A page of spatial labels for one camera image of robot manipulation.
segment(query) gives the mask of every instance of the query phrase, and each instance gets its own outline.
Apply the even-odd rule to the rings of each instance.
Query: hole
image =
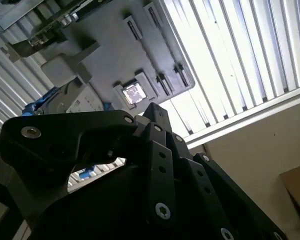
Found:
[[[159,152],[160,157],[162,157],[163,159],[166,158],[166,155],[163,152]]]
[[[205,192],[207,193],[207,194],[211,194],[211,191],[210,191],[210,189],[209,188],[207,188],[207,187],[204,187],[204,190],[205,190]]]
[[[160,210],[160,213],[162,213],[163,215],[166,215],[166,214],[167,214],[167,209],[165,209],[163,206],[161,206],[161,207],[159,208],[159,210]]]
[[[62,144],[52,144],[49,148],[50,154],[56,159],[65,160],[70,157],[70,150]]]
[[[167,172],[163,166],[159,166],[159,171],[163,174],[165,174]]]
[[[33,128],[30,128],[30,129],[27,129],[27,130],[26,130],[26,133],[27,133],[27,134],[30,134],[30,135],[35,135],[35,134],[37,133],[37,131],[34,130]]]
[[[226,233],[224,233],[224,235],[225,235],[226,239],[231,239],[231,236],[229,233],[226,232]]]

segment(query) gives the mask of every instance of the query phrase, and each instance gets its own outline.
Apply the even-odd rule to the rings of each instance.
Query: gray plastic part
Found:
[[[151,16],[151,14],[150,14],[150,12],[149,12],[149,9],[152,9],[152,10],[153,10],[153,12],[154,12],[154,14],[155,14],[155,17],[156,17],[156,20],[157,20],[157,22],[160,24],[160,26],[161,26],[161,27],[164,26],[164,23],[162,22],[162,20],[161,20],[161,18],[160,18],[160,16],[159,16],[159,13],[158,13],[158,11],[157,11],[157,9],[156,9],[156,6],[154,5],[153,2],[150,2],[148,5],[146,5],[146,6],[143,7],[143,8],[144,8],[145,14],[148,16],[149,21],[151,22],[151,24],[152,24],[152,26],[153,26],[154,28],[156,28],[157,25],[156,25],[156,23],[154,22],[153,17]]]
[[[154,0],[152,2],[162,21],[162,29],[177,62],[185,68],[188,73],[187,76],[190,76],[187,87],[178,79],[174,70],[176,63],[159,29],[153,27],[149,16],[146,14],[144,1],[113,0],[105,4],[100,10],[81,21],[70,24],[65,29],[67,34],[73,33],[71,41],[83,36],[98,42],[99,47],[81,61],[92,76],[89,83],[102,102],[112,103],[115,109],[123,109],[132,115],[144,112],[150,101],[144,99],[136,103],[135,106],[127,104],[125,98],[121,97],[122,90],[119,89],[119,86],[121,85],[123,88],[123,86],[131,83],[140,72],[145,74],[148,79],[147,83],[155,92],[151,102],[157,104],[179,95],[195,85],[193,76],[190,74],[191,71],[188,69],[181,48],[159,1]],[[140,34],[142,34],[144,48],[158,68],[158,72],[164,74],[167,79],[167,82],[164,81],[166,88],[168,90],[173,89],[169,96],[166,95],[161,84],[157,82],[157,74],[140,41],[132,38],[132,32],[125,21],[127,16],[131,16]],[[69,42],[61,44],[57,51],[70,53],[73,49],[70,46]],[[45,50],[45,53],[49,54],[49,56],[46,54],[45,57],[52,58],[55,52]],[[138,82],[140,82],[142,89],[147,91],[149,87],[139,80]],[[153,93],[147,92],[146,94],[152,96]]]
[[[92,54],[98,47],[99,44],[95,42],[73,56],[60,53],[44,63],[41,69],[57,88],[62,87],[77,77],[83,84],[87,84],[92,76],[81,61]]]

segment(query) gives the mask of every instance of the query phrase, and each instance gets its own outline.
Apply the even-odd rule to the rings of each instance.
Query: metal frame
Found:
[[[188,147],[192,149],[298,104],[300,104],[300,88],[226,119],[217,125],[186,136],[184,140],[187,142]]]

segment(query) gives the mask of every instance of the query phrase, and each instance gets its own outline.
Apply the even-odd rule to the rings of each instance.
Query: blue object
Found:
[[[46,94],[40,97],[37,101],[29,103],[22,110],[22,116],[32,116],[35,111],[38,110],[52,95],[54,95],[59,90],[59,87],[51,88]]]
[[[90,178],[90,173],[93,172],[95,166],[87,167],[83,172],[79,173],[79,177],[81,179]]]

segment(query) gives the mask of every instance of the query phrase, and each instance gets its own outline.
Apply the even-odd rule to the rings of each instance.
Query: gray panel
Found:
[[[128,110],[129,108],[119,101],[113,87],[115,83],[124,85],[134,80],[137,71],[143,71],[154,89],[159,93],[159,97],[155,102],[161,103],[172,97],[167,97],[162,87],[157,83],[156,73],[151,62],[147,59],[141,44],[135,40],[125,23],[124,19],[127,16],[124,15],[124,11],[127,10],[130,11],[138,29],[141,31],[142,41],[154,64],[172,83],[173,95],[189,89],[189,87],[183,86],[180,79],[177,78],[173,70],[175,62],[159,30],[151,24],[147,17],[142,1],[113,0],[96,13],[69,27],[74,32],[80,30],[81,33],[96,40],[100,45],[95,52],[83,61],[87,70],[93,75],[90,83],[100,98],[104,102],[113,103],[116,108]],[[169,29],[165,18],[162,19],[164,29]],[[172,43],[171,45],[178,62],[185,65],[176,44]],[[135,108],[130,110],[130,113],[135,115],[143,112],[149,103],[147,99],[141,101]]]

